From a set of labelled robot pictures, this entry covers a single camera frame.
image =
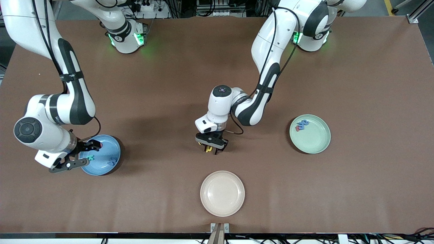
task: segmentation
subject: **green plate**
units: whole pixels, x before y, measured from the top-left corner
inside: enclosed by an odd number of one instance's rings
[[[304,129],[297,131],[298,123],[307,121]],[[289,136],[294,145],[303,152],[315,154],[324,151],[330,144],[331,134],[326,122],[320,117],[305,114],[294,119],[289,128]]]

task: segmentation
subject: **brown table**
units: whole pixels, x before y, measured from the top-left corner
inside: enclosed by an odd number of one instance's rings
[[[254,89],[251,44],[265,19],[155,20],[148,46],[124,55],[97,21],[58,22],[74,47],[102,133],[122,165],[95,177],[50,174],[13,137],[29,98],[61,90],[51,61],[17,47],[0,89],[0,231],[414,232],[434,225],[434,69],[405,17],[338,18],[318,52],[297,50],[262,121],[217,156],[194,141],[215,85]],[[292,46],[285,51],[282,61]],[[296,151],[288,124],[311,113],[332,132],[317,155]],[[74,128],[81,138],[95,122]],[[229,129],[236,129],[233,124]],[[199,189],[238,175],[242,208],[217,218]]]

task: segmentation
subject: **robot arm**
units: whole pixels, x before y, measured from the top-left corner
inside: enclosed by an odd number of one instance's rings
[[[338,10],[346,12],[355,12],[359,10],[366,3],[366,0],[327,0],[329,9],[329,20],[326,26],[315,36],[306,36],[302,33],[297,34],[297,39],[294,42],[298,43],[298,46],[307,52],[315,52],[319,50],[322,45],[327,41],[327,36],[330,33],[330,27],[335,21]]]
[[[252,45],[252,57],[260,72],[256,90],[249,96],[240,88],[225,85],[214,87],[208,101],[208,112],[195,121],[200,133],[196,141],[207,147],[222,151],[227,140],[222,138],[228,114],[232,112],[244,126],[256,125],[262,118],[265,105],[271,98],[277,78],[281,73],[280,58],[295,30],[307,41],[315,40],[321,34],[319,47],[322,45],[323,33],[336,17],[339,6],[348,10],[357,10],[366,0],[280,0],[257,34]]]
[[[15,124],[14,135],[24,145],[37,149],[35,160],[52,171],[74,168],[54,170],[62,159],[67,160],[67,155],[101,147],[97,141],[78,141],[61,126],[85,125],[95,116],[95,104],[74,50],[60,36],[48,1],[1,0],[0,4],[10,37],[23,48],[52,59],[65,88],[62,93],[33,96],[24,116]],[[88,163],[87,159],[81,160],[75,167]]]
[[[112,45],[121,53],[132,53],[146,42],[148,25],[127,20],[116,4],[126,0],[69,0],[94,14],[108,31]]]

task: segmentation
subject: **plate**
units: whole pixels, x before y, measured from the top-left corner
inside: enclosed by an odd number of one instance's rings
[[[205,209],[218,217],[235,214],[244,203],[244,185],[240,178],[228,171],[207,176],[201,187],[201,201]]]
[[[102,143],[101,149],[97,151],[81,152],[79,158],[89,158],[90,163],[82,167],[89,175],[105,175],[118,164],[121,157],[119,142],[110,135],[97,135],[92,139]]]
[[[289,136],[298,149],[310,154],[324,151],[331,140],[330,129],[326,122],[311,114],[295,118],[289,128]]]

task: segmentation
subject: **velcro strap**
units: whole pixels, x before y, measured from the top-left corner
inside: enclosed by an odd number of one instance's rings
[[[73,81],[73,80],[78,80],[80,78],[84,78],[84,75],[83,75],[83,72],[78,71],[78,72],[75,72],[72,74],[63,74],[63,75],[60,75],[59,77],[60,77],[60,80],[62,82],[68,82],[68,81]]]
[[[273,89],[274,88],[270,88],[270,87],[267,87],[267,86],[263,86],[263,85],[261,85],[261,84],[259,84],[258,83],[258,85],[256,85],[256,89],[258,89],[260,92],[264,92],[264,93],[269,93],[269,94],[271,94],[271,93],[273,93]]]

